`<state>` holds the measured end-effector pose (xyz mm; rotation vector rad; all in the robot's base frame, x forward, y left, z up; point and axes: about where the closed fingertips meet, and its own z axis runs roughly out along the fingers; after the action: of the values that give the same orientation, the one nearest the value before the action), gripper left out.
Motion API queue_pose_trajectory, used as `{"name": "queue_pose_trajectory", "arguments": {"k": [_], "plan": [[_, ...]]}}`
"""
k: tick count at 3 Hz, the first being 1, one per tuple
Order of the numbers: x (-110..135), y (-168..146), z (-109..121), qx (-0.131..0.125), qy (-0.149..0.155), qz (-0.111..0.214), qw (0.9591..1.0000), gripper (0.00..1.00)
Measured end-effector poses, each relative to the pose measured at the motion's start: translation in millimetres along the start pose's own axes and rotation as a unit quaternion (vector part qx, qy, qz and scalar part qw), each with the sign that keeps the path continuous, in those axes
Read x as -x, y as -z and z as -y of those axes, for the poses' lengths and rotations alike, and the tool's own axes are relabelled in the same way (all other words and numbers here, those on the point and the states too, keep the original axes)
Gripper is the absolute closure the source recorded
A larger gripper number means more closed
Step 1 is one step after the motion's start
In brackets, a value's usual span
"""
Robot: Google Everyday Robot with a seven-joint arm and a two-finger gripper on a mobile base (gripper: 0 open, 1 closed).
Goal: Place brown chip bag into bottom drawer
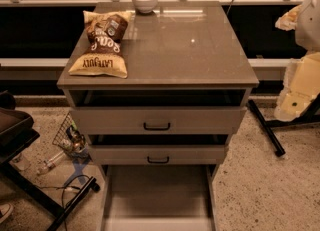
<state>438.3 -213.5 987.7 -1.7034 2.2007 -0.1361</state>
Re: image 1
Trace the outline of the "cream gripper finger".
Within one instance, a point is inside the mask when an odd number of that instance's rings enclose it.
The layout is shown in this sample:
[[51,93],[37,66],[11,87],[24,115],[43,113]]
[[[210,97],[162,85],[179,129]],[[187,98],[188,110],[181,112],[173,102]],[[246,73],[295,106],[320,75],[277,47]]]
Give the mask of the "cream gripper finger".
[[275,27],[284,31],[295,30],[301,6],[295,6],[283,14],[275,23]]

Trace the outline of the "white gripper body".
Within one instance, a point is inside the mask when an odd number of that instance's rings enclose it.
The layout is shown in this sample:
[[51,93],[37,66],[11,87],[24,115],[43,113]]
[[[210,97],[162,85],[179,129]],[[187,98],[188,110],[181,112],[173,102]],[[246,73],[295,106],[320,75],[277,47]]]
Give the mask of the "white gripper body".
[[320,93],[320,53],[311,52],[292,61],[286,68],[283,85],[274,116],[290,122],[302,116]]

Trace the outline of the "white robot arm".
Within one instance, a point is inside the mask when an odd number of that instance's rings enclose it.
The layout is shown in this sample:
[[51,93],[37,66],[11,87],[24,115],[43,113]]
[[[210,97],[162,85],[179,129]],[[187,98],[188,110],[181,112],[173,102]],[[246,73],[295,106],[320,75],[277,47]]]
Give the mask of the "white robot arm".
[[295,31],[295,42],[307,53],[286,68],[274,116],[290,122],[300,117],[320,94],[320,0],[304,0],[280,17],[275,27]]

